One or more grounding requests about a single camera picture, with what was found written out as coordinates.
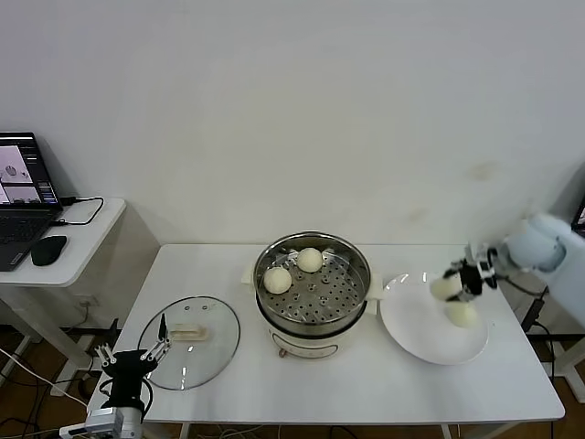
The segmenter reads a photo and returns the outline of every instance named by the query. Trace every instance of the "computer mouse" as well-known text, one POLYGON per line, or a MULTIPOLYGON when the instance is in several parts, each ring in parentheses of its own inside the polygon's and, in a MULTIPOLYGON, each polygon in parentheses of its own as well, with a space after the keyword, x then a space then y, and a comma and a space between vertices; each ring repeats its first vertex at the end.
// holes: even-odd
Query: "computer mouse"
POLYGON ((33 264, 39 267, 51 265, 59 258, 66 242, 67 236, 47 236, 43 238, 30 249, 33 264))

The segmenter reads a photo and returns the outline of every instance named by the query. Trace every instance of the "glass lid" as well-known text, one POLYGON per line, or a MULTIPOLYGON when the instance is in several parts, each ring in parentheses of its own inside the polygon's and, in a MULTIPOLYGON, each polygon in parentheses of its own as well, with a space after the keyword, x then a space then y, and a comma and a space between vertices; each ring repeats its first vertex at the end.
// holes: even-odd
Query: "glass lid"
POLYGON ((188 297, 169 305, 146 326, 138 348, 157 340, 165 314, 171 348, 146 378, 163 389, 185 391, 200 386, 228 366, 239 343, 239 321, 228 304, 213 297, 188 297))

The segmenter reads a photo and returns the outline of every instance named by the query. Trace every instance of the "table leg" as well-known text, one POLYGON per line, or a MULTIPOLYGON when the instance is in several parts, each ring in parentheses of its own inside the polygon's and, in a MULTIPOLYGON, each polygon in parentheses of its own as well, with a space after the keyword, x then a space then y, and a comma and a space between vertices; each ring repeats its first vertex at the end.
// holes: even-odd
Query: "table leg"
POLYGON ((32 343, 40 343, 43 337, 41 337, 32 327, 20 318, 13 310, 0 300, 0 315, 5 320, 5 323, 13 327, 23 336, 28 336, 32 343))
POLYGON ((443 439, 452 439, 451 431, 449 430, 449 424, 442 423, 441 424, 441 431, 442 431, 442 438, 443 439))
POLYGON ((26 288, 3 287, 0 289, 0 300, 10 306, 40 336, 77 366, 88 368, 91 357, 59 329, 31 295, 26 288))
POLYGON ((474 428, 468 434, 463 436, 463 439, 492 439, 503 432, 508 431, 512 427, 516 427, 519 423, 487 423, 480 427, 474 428))
MULTIPOLYGON (((585 338, 568 351, 557 341, 553 342, 555 348, 555 377, 564 378, 575 395, 575 399, 581 404, 585 403, 585 383, 575 369, 575 366, 585 359, 585 338)), ((542 363, 547 375, 550 376, 552 367, 549 362, 542 363)))
POLYGON ((181 425, 181 434, 179 435, 179 439, 188 439, 190 426, 190 423, 183 423, 183 425, 181 425))
MULTIPOLYGON (((22 356, 25 350, 28 348, 28 344, 30 343, 30 337, 25 336, 23 340, 18 345, 18 348, 15 349, 15 354, 18 356, 22 356)), ((14 368, 16 363, 12 359, 8 359, 4 367, 2 368, 2 375, 0 375, 0 386, 4 384, 5 378, 10 375, 10 372, 14 368)))
MULTIPOLYGON (((80 341, 78 341, 77 344, 80 348, 86 351, 90 347, 92 341, 93 336, 81 336, 80 341)), ((78 370, 87 369, 79 368, 77 364, 69 359, 57 377, 58 384, 51 389, 51 396, 63 396, 63 392, 67 391, 71 385, 71 380, 73 380, 73 377, 75 377, 78 370)), ((100 359, 97 357, 94 358, 93 363, 91 364, 91 370, 101 370, 100 359)))

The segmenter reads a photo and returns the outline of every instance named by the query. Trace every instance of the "power outlet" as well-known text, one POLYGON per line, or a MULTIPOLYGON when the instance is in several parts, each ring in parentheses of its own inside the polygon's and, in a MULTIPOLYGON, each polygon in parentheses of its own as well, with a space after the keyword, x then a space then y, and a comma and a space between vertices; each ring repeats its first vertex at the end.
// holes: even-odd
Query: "power outlet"
POLYGON ((86 308, 88 306, 98 306, 100 304, 98 299, 93 295, 76 295, 75 299, 77 300, 77 304, 82 308, 86 308))

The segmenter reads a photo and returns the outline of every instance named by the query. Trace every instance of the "floor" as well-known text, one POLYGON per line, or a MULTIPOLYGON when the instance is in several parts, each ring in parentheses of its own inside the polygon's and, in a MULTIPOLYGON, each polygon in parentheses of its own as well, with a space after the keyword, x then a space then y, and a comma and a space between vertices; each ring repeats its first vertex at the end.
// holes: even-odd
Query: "floor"
MULTIPOLYGON (((18 334, 0 333, 0 347, 4 350, 14 350, 21 337, 18 334)), ((541 359, 548 359, 548 351, 542 344, 536 344, 535 349, 541 359)), ((39 375, 55 380, 60 368, 65 363, 65 358, 46 342, 37 345, 31 345, 23 355, 24 359, 34 368, 39 375)), ((0 358, 0 369, 4 366, 5 359, 0 358)), ((585 362, 578 367, 581 376, 585 377, 585 362)), ((28 375, 20 368, 15 368, 10 375, 12 380, 20 381, 27 384, 35 384, 35 379, 28 375)), ((84 382, 87 391, 92 391, 97 382, 94 378, 89 378, 84 382)), ((573 439, 585 437, 585 404, 579 404, 573 397, 569 386, 563 379, 555 379, 555 386, 565 405, 567 414, 565 418, 555 422, 556 439, 573 439)), ((0 388, 0 439, 6 436, 15 435, 20 437, 23 433, 23 424, 10 418, 19 418, 26 421, 29 418, 36 421, 40 431, 58 428, 62 425, 79 423, 85 419, 85 410, 78 403, 63 397, 50 396, 48 391, 43 398, 44 389, 37 394, 37 389, 33 387, 24 387, 12 382, 5 383, 0 388)), ((79 397, 77 383, 69 388, 73 396, 79 397)), ((501 439, 548 439, 550 437, 549 423, 531 423, 522 424, 512 430, 498 436, 501 439)), ((249 426, 234 425, 194 425, 190 431, 190 437, 195 439, 199 434, 203 434, 209 439, 218 437, 220 429, 229 428, 246 429, 249 426)), ((408 427, 408 426, 349 426, 349 430, 359 439, 441 439, 441 429, 438 426, 408 427)), ((462 434, 469 431, 472 426, 466 425, 461 427, 462 434)), ((178 425, 167 425, 169 432, 174 437, 178 437, 180 427, 178 425)), ((246 434, 246 437, 253 438, 255 435, 260 439, 275 439, 277 437, 278 427, 266 426, 246 434)), ((452 426, 453 437, 457 437, 456 427, 452 426)), ((302 426, 302 425, 284 425, 281 429, 281 439, 291 439, 302 437, 307 439, 351 439, 351 435, 343 429, 335 428, 330 432, 329 426, 302 426)))

